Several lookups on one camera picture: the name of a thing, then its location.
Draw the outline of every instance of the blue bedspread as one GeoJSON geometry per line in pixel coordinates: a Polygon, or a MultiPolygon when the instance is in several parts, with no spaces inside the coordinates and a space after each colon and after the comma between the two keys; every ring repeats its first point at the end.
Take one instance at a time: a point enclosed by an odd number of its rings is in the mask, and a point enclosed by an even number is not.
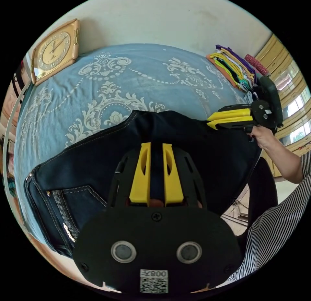
{"type": "Polygon", "coordinates": [[[29,232],[42,243],[23,190],[36,165],[119,124],[134,109],[173,110],[205,120],[225,105],[244,102],[244,93],[206,58],[156,44],[94,50],[30,90],[17,125],[14,169],[22,214],[29,232]]]}

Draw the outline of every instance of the jeans pocket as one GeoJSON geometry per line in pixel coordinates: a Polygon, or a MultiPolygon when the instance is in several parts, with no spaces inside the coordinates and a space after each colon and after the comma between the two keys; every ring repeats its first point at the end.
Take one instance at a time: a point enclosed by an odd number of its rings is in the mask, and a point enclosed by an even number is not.
{"type": "Polygon", "coordinates": [[[90,186],[47,191],[50,203],[72,246],[84,224],[107,205],[90,186]]]}

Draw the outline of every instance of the clock hand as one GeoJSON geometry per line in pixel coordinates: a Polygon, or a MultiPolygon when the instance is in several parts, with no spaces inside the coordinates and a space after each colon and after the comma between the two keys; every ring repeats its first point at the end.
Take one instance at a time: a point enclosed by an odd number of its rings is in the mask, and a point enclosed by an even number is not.
{"type": "Polygon", "coordinates": [[[50,52],[51,54],[54,52],[54,50],[65,40],[66,37],[64,37],[50,52]]]}
{"type": "Polygon", "coordinates": [[[55,41],[52,42],[52,51],[54,50],[55,41]]]}

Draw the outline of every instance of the striped shirt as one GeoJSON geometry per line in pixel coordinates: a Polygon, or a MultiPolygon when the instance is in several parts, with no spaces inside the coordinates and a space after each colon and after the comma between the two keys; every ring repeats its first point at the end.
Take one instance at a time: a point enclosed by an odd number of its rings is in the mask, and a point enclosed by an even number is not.
{"type": "Polygon", "coordinates": [[[304,179],[283,202],[265,211],[248,230],[241,266],[226,282],[235,282],[260,269],[283,247],[304,214],[311,196],[311,151],[301,157],[304,179]]]}

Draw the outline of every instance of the window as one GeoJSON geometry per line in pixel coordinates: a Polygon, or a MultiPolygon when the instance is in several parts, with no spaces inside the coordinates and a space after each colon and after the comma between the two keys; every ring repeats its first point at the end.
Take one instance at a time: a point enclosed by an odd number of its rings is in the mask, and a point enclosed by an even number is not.
{"type": "Polygon", "coordinates": [[[279,91],[283,90],[288,84],[291,83],[298,72],[299,68],[296,62],[292,61],[289,67],[274,82],[277,89],[279,91]]]}
{"type": "Polygon", "coordinates": [[[280,139],[280,141],[285,145],[290,145],[295,143],[311,132],[311,119],[306,122],[303,126],[299,127],[295,131],[291,132],[289,135],[280,139]]]}
{"type": "Polygon", "coordinates": [[[293,102],[291,102],[287,107],[283,109],[283,120],[286,120],[297,111],[302,109],[310,98],[311,93],[309,91],[309,88],[306,87],[305,90],[293,102]]]}

